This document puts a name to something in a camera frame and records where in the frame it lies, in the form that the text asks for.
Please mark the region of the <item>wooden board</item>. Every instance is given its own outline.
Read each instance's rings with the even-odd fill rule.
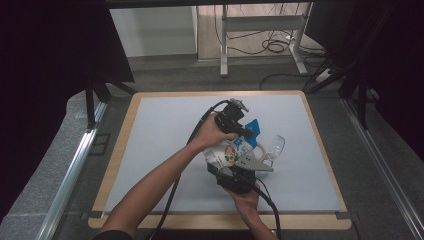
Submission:
[[[298,95],[301,97],[304,107],[309,115],[309,120],[313,131],[315,132],[316,141],[321,150],[325,167],[327,168],[328,175],[330,176],[331,182],[334,186],[337,199],[340,204],[340,211],[345,212],[346,206],[343,202],[343,198],[340,194],[340,190],[337,186],[337,182],[334,178],[331,166],[329,164],[325,149],[319,137],[318,130],[316,128],[315,122],[313,120],[312,114],[310,112],[309,106],[307,104],[306,98],[300,91],[268,91],[268,92],[255,92],[255,91],[246,91],[246,92],[190,92],[190,93],[139,93],[136,94],[131,102],[127,116],[125,118],[123,127],[121,129],[120,135],[117,140],[114,152],[110,164],[108,166],[107,172],[105,174],[103,183],[98,193],[93,211],[104,211],[106,201],[108,199],[109,193],[112,189],[113,183],[118,174],[121,161],[123,159],[125,148],[133,127],[134,120],[137,115],[137,109],[139,107],[140,101],[143,98],[161,98],[161,97],[183,97],[183,96],[261,96],[261,95]],[[99,228],[105,221],[107,216],[103,218],[91,218],[89,220],[90,226],[94,228]],[[264,222],[270,227],[275,228],[273,216],[270,214],[263,214],[261,216]],[[143,228],[154,228],[157,224],[159,215],[151,215],[143,221],[140,227]],[[334,212],[283,212],[280,215],[283,228],[290,229],[347,229],[350,227],[350,220],[337,220]],[[178,213],[176,215],[170,215],[165,222],[164,228],[180,228],[180,229],[244,229],[245,226],[242,221],[234,219],[239,219],[237,214],[233,213],[219,213],[219,214],[201,214],[201,213],[191,213],[189,215]]]

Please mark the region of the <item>wooden frame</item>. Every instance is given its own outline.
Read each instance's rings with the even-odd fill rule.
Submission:
[[[113,183],[118,175],[118,170],[121,165],[121,161],[124,156],[125,148],[128,142],[128,138],[131,133],[131,129],[137,115],[137,109],[140,101],[143,98],[154,98],[154,97],[193,97],[193,96],[260,96],[260,95],[300,95],[308,113],[311,126],[315,132],[317,142],[320,146],[321,153],[327,171],[331,178],[334,186],[337,198],[339,200],[341,211],[340,213],[346,213],[346,205],[335,179],[333,170],[331,168],[328,156],[326,154],[324,145],[316,127],[314,118],[309,108],[308,102],[305,95],[301,91],[227,91],[227,92],[156,92],[156,93],[137,93],[133,96],[130,103],[127,115],[119,133],[115,148],[113,150],[111,160],[107,167],[103,182],[100,186],[97,198],[95,200],[92,211],[103,212],[109,193],[112,189]],[[270,228],[275,229],[275,218],[274,215],[261,215],[262,221]],[[140,228],[156,228],[161,215],[149,215],[140,224]],[[91,217],[88,220],[88,224],[92,228],[100,228],[106,221],[107,215],[101,214],[100,218]],[[350,219],[338,219],[337,213],[290,213],[280,214],[280,221],[283,229],[334,229],[334,230],[346,230],[351,227]],[[214,230],[236,230],[236,229],[247,229],[247,226],[241,220],[237,213],[222,213],[216,215],[196,215],[196,214],[177,214],[168,215],[163,225],[166,229],[214,229]]]

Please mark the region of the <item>metal stand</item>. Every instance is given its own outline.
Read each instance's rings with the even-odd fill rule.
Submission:
[[[100,102],[107,103],[111,98],[111,94],[109,89],[106,86],[105,81],[100,79],[96,79],[94,74],[91,71],[86,71],[87,73],[87,83],[85,90],[85,100],[87,105],[87,133],[91,132],[96,125],[96,120],[94,116],[94,95],[93,92],[96,93],[96,96],[99,98]],[[127,92],[130,95],[134,95],[137,93],[136,90],[128,87],[122,82],[117,82],[111,79],[107,79],[108,82],[113,84],[114,86],[120,88],[121,90]]]
[[[227,32],[297,30],[290,52],[301,75],[308,74],[300,58],[299,46],[309,17],[308,3],[302,15],[227,17],[227,5],[222,6],[221,77],[228,76]]]

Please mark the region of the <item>white mat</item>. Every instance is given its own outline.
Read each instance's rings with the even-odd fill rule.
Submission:
[[[240,123],[258,119],[261,128],[258,142],[265,148],[276,134],[286,139],[284,151],[274,163],[274,172],[257,173],[279,211],[339,211],[340,204],[302,98],[299,95],[231,97],[243,100],[250,110]],[[230,97],[143,98],[105,212],[110,212],[144,175],[183,147],[199,118],[225,99]],[[163,211],[169,192],[170,189],[153,211]],[[261,199],[258,210],[271,211],[271,208]],[[236,210],[228,193],[207,172],[203,154],[199,154],[183,172],[170,211]]]

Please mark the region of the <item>clear plastic object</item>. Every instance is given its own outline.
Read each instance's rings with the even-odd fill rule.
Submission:
[[[275,159],[277,159],[281,155],[281,152],[284,149],[285,143],[286,143],[286,140],[280,135],[276,135],[274,137],[274,140],[272,140],[271,146],[268,149],[264,159],[264,160],[271,161],[271,167]]]

